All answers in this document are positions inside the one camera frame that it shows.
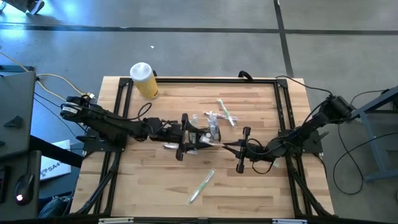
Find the yellow container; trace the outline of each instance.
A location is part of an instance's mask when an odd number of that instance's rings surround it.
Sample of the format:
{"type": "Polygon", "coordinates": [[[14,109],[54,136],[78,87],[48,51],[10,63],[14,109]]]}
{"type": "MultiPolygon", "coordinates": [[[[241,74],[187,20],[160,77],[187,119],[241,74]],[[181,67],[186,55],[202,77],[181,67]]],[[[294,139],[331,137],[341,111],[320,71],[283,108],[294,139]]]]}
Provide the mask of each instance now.
{"type": "Polygon", "coordinates": [[[154,73],[147,63],[139,62],[133,65],[130,77],[144,98],[154,99],[159,94],[154,73]]]}

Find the concrete floor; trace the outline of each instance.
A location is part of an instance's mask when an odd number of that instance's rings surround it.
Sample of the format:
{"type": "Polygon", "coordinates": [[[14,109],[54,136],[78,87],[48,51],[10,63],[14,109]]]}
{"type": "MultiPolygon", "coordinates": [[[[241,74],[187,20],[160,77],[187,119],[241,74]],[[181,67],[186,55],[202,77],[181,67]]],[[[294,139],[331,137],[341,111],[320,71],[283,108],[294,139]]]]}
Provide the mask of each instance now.
{"type": "MultiPolygon", "coordinates": [[[[393,0],[280,0],[280,7],[286,29],[398,30],[398,1],[393,0]]],[[[48,0],[38,16],[7,6],[0,14],[2,24],[278,28],[272,0],[48,0]]],[[[160,76],[235,77],[240,70],[254,77],[286,75],[279,34],[1,29],[0,46],[10,57],[35,66],[38,73],[63,75],[81,90],[96,95],[103,76],[128,75],[129,68],[140,61],[151,64],[160,76]]],[[[288,34],[287,46],[294,77],[304,78],[306,84],[329,89],[347,100],[362,91],[397,85],[398,35],[288,34]]],[[[11,63],[0,58],[0,64],[11,63]]],[[[76,94],[60,80],[46,78],[44,83],[64,97],[76,94]]],[[[37,92],[61,103],[39,86],[37,92]]],[[[376,96],[377,93],[363,95],[355,105],[363,105],[376,96]]],[[[309,90],[308,97],[314,107],[326,95],[309,90]]],[[[82,133],[75,124],[69,125],[75,134],[82,133]]],[[[365,184],[363,191],[354,196],[342,194],[331,173],[344,149],[336,126],[323,129],[330,132],[323,139],[324,161],[336,214],[396,223],[398,179],[365,184]]],[[[362,126],[356,124],[342,125],[341,132],[348,148],[367,140],[362,126]]],[[[50,142],[73,139],[69,130],[37,103],[32,134],[50,142]]],[[[375,171],[368,146],[358,149],[354,157],[364,174],[375,171]]],[[[343,159],[336,176],[347,191],[359,186],[358,171],[348,158],[343,159]]]]}

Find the wooden tabletop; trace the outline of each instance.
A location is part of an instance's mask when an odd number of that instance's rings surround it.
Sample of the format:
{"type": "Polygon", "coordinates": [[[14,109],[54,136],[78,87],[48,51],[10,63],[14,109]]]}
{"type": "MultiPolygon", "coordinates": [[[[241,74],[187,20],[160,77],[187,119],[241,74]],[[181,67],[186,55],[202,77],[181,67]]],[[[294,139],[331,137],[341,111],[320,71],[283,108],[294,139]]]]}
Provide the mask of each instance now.
{"type": "MultiPolygon", "coordinates": [[[[98,104],[104,109],[113,110],[119,78],[104,77],[98,98],[98,104]]],[[[310,112],[307,94],[303,86],[290,80],[288,84],[295,122],[300,124],[310,112]]],[[[190,118],[196,114],[198,125],[205,127],[207,119],[203,112],[222,113],[217,103],[221,98],[231,115],[239,118],[235,128],[227,120],[219,119],[222,142],[242,138],[245,126],[252,128],[251,138],[258,139],[263,145],[277,136],[279,119],[272,85],[158,83],[158,86],[159,96],[150,101],[153,105],[145,117],[181,120],[182,113],[188,113],[190,118]]],[[[134,87],[129,117],[136,116],[146,102],[134,87]]],[[[180,162],[175,159],[175,151],[166,150],[162,145],[161,142],[137,142],[129,138],[119,167],[112,216],[294,217],[284,158],[277,159],[266,175],[255,173],[247,160],[244,173],[239,174],[235,171],[238,160],[225,149],[214,147],[199,151],[197,155],[185,154],[180,162]],[[212,169],[215,174],[209,184],[191,205],[186,205],[187,199],[212,169]]],[[[81,208],[98,185],[103,157],[103,152],[95,152],[84,160],[71,212],[81,208]]],[[[303,164],[308,187],[325,209],[333,213],[321,162],[313,155],[304,155],[303,164]]],[[[255,163],[255,168],[261,172],[268,167],[268,162],[255,163]]],[[[108,188],[103,197],[103,208],[107,192],[108,188]]],[[[298,195],[304,212],[300,190],[298,195]]]]}

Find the white lid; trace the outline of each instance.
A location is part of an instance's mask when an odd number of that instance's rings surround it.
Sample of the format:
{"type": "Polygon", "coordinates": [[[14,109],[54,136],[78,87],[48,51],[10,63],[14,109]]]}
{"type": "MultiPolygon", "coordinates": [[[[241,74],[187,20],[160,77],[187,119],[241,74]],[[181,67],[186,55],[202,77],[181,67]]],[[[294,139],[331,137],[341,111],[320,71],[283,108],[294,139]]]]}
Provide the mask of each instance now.
{"type": "Polygon", "coordinates": [[[130,76],[134,82],[146,82],[152,76],[152,68],[144,62],[139,62],[130,68],[130,76]]]}

